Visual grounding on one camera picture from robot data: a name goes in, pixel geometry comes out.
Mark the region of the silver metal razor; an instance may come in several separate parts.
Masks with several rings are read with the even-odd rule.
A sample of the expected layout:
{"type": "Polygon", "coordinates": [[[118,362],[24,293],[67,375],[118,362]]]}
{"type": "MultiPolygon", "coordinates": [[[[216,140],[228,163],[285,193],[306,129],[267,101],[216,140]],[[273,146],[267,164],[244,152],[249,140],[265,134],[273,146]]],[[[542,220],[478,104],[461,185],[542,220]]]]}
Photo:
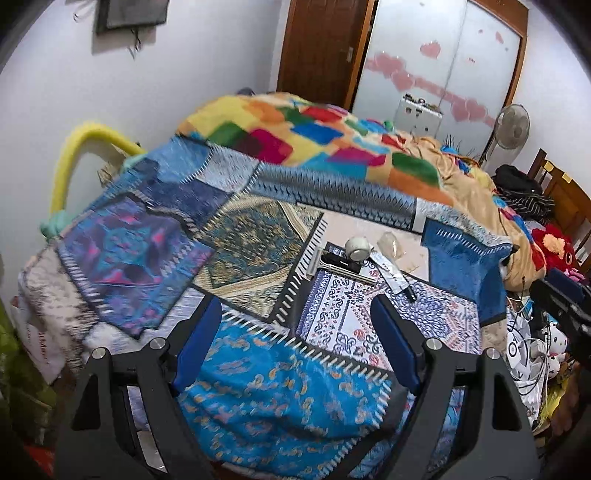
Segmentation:
{"type": "Polygon", "coordinates": [[[311,256],[311,261],[308,263],[307,271],[305,271],[308,280],[313,279],[317,275],[318,270],[325,270],[329,273],[370,286],[377,284],[375,278],[356,273],[349,266],[346,266],[346,261],[342,257],[336,256],[332,252],[325,251],[322,248],[315,249],[315,253],[311,256]]]}

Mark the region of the white hello kitty plush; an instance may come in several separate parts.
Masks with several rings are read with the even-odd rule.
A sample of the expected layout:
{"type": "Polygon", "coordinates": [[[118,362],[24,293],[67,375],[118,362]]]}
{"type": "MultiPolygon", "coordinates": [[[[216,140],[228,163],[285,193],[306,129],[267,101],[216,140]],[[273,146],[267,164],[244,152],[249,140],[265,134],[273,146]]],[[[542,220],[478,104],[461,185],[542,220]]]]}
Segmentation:
{"type": "Polygon", "coordinates": [[[556,376],[560,370],[561,363],[566,359],[568,338],[554,323],[549,325],[549,342],[550,345],[547,352],[549,372],[552,376],[556,376]]]}

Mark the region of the red plush toy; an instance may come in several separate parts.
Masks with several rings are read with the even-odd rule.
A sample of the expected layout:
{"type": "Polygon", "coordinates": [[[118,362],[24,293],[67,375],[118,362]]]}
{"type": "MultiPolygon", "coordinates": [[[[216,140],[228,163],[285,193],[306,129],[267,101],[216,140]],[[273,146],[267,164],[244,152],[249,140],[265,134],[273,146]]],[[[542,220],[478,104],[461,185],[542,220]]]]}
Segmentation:
{"type": "Polygon", "coordinates": [[[556,269],[571,279],[579,277],[572,241],[558,226],[548,223],[544,228],[533,229],[531,234],[542,251],[548,273],[556,269]]]}

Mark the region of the blue patchwork bed sheet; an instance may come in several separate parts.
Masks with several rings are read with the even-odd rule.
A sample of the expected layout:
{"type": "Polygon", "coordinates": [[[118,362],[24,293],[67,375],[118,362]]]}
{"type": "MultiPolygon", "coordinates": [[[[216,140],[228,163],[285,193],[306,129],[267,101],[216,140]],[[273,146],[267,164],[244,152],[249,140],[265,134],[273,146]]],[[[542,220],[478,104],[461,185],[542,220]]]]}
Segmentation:
{"type": "Polygon", "coordinates": [[[166,335],[205,295],[249,336],[283,338],[315,363],[379,379],[391,367],[370,326],[385,294],[404,318],[454,349],[479,349],[479,327],[504,309],[511,242],[459,210],[339,174],[281,167],[176,137],[143,156],[23,269],[21,297],[79,370],[91,349],[133,351],[166,335]],[[373,263],[375,286],[321,270],[353,218],[417,233],[429,251],[410,301],[373,263]]]}

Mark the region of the brown wooden chair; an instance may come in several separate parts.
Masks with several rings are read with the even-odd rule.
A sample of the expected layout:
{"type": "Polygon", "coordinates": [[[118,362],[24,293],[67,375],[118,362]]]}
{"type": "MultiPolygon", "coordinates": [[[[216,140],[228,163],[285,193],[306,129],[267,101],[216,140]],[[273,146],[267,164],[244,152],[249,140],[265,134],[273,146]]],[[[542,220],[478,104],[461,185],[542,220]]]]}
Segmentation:
{"type": "Polygon", "coordinates": [[[590,275],[590,196],[540,149],[528,176],[555,202],[554,222],[571,237],[579,271],[590,275]]]}

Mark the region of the clear crumpled plastic wrapper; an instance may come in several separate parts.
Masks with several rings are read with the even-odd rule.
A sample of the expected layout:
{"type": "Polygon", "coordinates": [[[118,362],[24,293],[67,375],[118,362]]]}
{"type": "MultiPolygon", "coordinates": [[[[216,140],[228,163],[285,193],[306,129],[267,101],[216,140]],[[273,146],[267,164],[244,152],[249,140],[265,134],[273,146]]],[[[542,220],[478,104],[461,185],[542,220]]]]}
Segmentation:
{"type": "Polygon", "coordinates": [[[397,236],[390,231],[385,232],[378,240],[380,252],[392,262],[398,261],[405,254],[405,250],[397,236]]]}

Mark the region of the white tape roll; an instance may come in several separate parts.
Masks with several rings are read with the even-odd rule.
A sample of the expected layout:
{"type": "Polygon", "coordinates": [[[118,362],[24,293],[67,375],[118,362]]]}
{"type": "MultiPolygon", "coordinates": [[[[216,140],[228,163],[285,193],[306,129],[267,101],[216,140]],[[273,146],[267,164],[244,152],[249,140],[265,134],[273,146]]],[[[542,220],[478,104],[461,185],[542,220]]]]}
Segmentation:
{"type": "Polygon", "coordinates": [[[345,245],[346,257],[356,263],[363,263],[370,258],[372,246],[369,240],[363,236],[349,238],[345,245]]]}

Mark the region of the black striped clothing pile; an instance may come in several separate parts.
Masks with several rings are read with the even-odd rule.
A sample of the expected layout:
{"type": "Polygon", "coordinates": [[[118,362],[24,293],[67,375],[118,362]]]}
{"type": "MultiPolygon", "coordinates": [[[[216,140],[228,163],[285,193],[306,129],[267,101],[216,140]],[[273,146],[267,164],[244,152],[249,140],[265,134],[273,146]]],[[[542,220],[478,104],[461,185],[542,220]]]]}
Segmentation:
{"type": "Polygon", "coordinates": [[[501,165],[492,180],[499,196],[524,220],[545,224],[554,217],[555,201],[541,186],[513,165],[501,165]]]}

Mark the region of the white HotMax bag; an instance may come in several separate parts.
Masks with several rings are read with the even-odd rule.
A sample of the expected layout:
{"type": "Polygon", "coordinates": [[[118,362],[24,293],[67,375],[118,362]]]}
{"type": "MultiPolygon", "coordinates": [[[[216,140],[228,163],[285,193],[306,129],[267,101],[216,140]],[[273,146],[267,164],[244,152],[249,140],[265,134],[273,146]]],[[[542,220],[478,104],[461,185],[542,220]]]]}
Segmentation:
{"type": "Polygon", "coordinates": [[[51,385],[62,373],[65,357],[57,342],[32,312],[26,300],[14,296],[10,302],[11,319],[29,358],[44,381],[51,385]]]}

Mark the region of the white standing fan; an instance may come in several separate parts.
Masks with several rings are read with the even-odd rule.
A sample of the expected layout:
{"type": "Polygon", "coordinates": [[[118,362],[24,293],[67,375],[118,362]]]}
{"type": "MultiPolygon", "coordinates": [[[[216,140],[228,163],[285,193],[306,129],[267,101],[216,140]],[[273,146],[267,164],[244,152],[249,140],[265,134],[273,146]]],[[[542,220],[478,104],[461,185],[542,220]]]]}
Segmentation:
{"type": "Polygon", "coordinates": [[[490,161],[498,148],[518,154],[529,138],[530,127],[530,115],[522,104],[505,106],[494,121],[493,131],[480,157],[479,166],[483,167],[490,161]]]}

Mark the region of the white box with stickers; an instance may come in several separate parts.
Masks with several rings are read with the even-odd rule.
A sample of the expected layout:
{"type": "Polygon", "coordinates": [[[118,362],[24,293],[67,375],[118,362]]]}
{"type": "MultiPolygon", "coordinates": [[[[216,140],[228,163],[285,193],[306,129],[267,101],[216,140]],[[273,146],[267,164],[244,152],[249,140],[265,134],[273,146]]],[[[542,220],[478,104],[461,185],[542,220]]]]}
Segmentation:
{"type": "Polygon", "coordinates": [[[394,115],[394,128],[414,136],[436,137],[442,121],[443,113],[437,105],[405,94],[394,115]]]}

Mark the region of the colourful checkered blanket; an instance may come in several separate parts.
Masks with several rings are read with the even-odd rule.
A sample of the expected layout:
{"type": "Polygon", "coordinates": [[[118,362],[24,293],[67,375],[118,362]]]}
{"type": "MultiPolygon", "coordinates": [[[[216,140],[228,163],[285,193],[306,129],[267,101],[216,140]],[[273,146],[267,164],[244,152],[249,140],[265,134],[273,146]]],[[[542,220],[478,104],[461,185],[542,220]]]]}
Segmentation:
{"type": "Polygon", "coordinates": [[[177,132],[266,163],[341,174],[453,206],[516,246],[504,280],[509,291],[528,288],[547,272],[541,248],[491,177],[432,137],[288,93],[218,97],[182,120],[177,132]]]}

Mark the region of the white wardrobe with pink hearts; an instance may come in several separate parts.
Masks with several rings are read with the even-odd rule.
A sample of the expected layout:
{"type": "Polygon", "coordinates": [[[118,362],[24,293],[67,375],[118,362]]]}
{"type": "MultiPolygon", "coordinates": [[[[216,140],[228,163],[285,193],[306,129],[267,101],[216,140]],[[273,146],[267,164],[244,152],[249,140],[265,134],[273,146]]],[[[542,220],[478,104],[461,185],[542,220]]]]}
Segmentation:
{"type": "Polygon", "coordinates": [[[528,9],[519,1],[380,1],[353,114],[390,121],[401,97],[437,105],[436,137],[478,158],[521,68],[528,9]]]}

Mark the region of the brown wooden door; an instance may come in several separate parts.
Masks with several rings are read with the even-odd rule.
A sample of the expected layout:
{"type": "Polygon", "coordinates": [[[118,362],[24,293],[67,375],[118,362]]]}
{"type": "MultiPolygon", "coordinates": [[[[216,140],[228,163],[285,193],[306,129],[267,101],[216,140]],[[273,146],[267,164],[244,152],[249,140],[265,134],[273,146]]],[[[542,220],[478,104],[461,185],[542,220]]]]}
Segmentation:
{"type": "Polygon", "coordinates": [[[375,0],[291,1],[276,90],[352,108],[377,5],[375,0]]]}

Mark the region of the black wall-mounted box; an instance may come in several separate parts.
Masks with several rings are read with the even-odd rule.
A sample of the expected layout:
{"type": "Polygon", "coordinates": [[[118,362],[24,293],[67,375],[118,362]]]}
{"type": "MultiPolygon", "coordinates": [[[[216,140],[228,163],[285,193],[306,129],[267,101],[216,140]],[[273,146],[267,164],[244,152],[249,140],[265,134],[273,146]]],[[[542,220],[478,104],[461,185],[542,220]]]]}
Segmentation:
{"type": "Polygon", "coordinates": [[[139,29],[164,24],[168,0],[100,0],[97,2],[95,32],[139,29]]]}

